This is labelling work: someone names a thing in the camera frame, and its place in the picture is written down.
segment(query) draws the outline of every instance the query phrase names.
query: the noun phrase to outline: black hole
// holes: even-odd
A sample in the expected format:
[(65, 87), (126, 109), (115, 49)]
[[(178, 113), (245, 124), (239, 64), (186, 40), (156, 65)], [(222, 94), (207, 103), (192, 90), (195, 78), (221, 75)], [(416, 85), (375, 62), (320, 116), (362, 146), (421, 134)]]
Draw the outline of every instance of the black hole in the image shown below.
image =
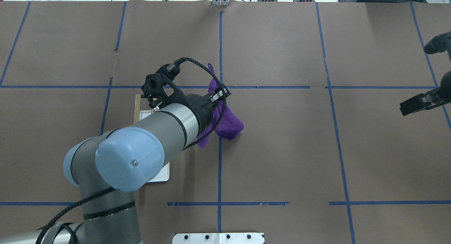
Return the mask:
[(155, 82), (155, 80), (150, 80), (149, 84), (150, 84), (150, 87), (156, 88), (156, 82)]

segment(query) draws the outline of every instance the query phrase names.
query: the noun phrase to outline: purple towel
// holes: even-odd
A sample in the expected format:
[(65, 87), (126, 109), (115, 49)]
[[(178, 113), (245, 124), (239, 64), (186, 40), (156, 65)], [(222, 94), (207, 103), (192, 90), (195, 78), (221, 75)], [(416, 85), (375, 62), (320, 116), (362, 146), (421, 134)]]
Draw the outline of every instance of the purple towel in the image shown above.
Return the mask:
[[(211, 72), (214, 73), (213, 66), (211, 64), (208, 64), (208, 68), (210, 69)], [(218, 87), (219, 87), (219, 85), (216, 83), (216, 81), (214, 79), (212, 79), (210, 82), (210, 86), (208, 87), (208, 93), (214, 93), (215, 89)], [(206, 133), (208, 133), (210, 131), (211, 127), (213, 127), (213, 125), (215, 125), (218, 122), (219, 116), (221, 115), (222, 104), (223, 103), (220, 103), (219, 106), (216, 107), (216, 109), (213, 111), (213, 121), (204, 130), (204, 132), (202, 132), (198, 136), (198, 138), (201, 138)], [(227, 140), (232, 140), (232, 139), (236, 138), (238, 136), (238, 134), (244, 128), (245, 128), (245, 124), (240, 119), (238, 119), (238, 117), (232, 113), (229, 106), (226, 105), (225, 109), (224, 109), (224, 115), (222, 116), (221, 123), (218, 125), (218, 127), (216, 127), (215, 132), (221, 138), (224, 138)], [(208, 143), (208, 137), (205, 140), (198, 143), (198, 145), (201, 148), (205, 148), (207, 143)]]

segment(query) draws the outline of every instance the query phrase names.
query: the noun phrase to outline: white metal plate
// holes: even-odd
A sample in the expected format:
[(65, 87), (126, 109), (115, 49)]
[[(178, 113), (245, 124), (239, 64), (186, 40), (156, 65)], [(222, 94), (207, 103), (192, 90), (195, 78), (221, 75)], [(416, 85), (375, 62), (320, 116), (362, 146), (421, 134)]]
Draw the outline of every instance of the white metal plate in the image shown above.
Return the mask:
[(264, 236), (264, 233), (176, 234), (172, 244), (264, 244)]
[[(144, 119), (145, 117), (151, 115), (152, 111), (151, 110), (142, 110), (140, 111), (140, 120)], [(161, 168), (160, 172), (150, 181), (148, 181), (148, 183), (151, 182), (162, 182), (162, 181), (168, 181), (169, 180), (169, 163), (166, 164), (165, 166), (163, 166), (163, 168)]]

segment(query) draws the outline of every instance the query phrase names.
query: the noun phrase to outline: black rubber seal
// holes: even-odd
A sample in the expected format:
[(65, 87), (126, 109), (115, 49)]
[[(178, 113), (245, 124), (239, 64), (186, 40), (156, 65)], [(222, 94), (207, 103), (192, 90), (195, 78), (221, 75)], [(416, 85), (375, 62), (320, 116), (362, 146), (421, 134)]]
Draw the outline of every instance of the black rubber seal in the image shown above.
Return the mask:
[(179, 123), (180, 127), (182, 127), (183, 134), (185, 135), (185, 145), (183, 145), (183, 148), (185, 148), (186, 142), (188, 140), (188, 136), (186, 134), (185, 125), (183, 125), (183, 122), (179, 118), (177, 118), (177, 116), (172, 114), (172, 112), (166, 112), (166, 111), (158, 111), (158, 112), (164, 112), (165, 114), (169, 114), (170, 116), (172, 116)]
[(113, 208), (113, 209), (109, 209), (109, 210), (106, 210), (106, 211), (96, 212), (96, 213), (91, 213), (91, 214), (84, 214), (83, 217), (84, 217), (85, 220), (93, 219), (93, 218), (97, 218), (97, 217), (103, 217), (103, 216), (114, 214), (114, 213), (117, 213), (117, 212), (122, 212), (123, 210), (131, 208), (133, 206), (135, 206), (135, 201), (126, 203), (126, 204), (124, 204), (122, 206), (119, 206), (119, 207), (116, 207), (116, 208)]

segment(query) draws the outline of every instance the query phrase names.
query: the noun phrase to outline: light blue joint cap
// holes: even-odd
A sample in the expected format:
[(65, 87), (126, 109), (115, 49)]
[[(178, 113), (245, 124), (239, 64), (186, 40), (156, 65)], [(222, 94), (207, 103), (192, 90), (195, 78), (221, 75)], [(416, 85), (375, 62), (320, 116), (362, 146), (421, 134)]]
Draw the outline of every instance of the light blue joint cap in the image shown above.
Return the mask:
[(74, 155), (77, 152), (77, 150), (80, 148), (80, 146), (82, 144), (84, 144), (86, 141), (91, 140), (91, 139), (92, 138), (88, 138), (85, 141), (77, 144), (72, 149), (70, 149), (69, 152), (66, 154), (66, 157), (64, 157), (64, 162), (63, 162), (64, 175), (66, 175), (66, 178), (69, 180), (69, 182), (75, 186), (79, 186), (79, 185), (74, 180), (74, 177), (72, 177), (72, 171), (71, 171), (72, 159), (74, 158)]
[(165, 153), (156, 136), (139, 127), (116, 130), (95, 152), (95, 165), (108, 185), (133, 192), (153, 179), (163, 167)]

